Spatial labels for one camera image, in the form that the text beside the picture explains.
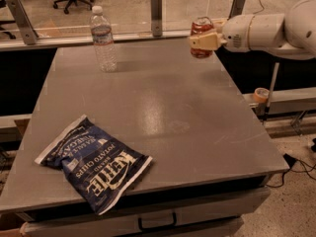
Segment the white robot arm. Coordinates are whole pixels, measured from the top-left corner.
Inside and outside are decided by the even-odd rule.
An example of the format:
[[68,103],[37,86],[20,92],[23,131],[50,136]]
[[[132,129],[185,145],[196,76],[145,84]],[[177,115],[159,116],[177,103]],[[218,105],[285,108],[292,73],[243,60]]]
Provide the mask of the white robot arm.
[[301,0],[282,14],[238,15],[189,37],[191,48],[231,52],[263,51],[276,57],[316,57],[316,0]]

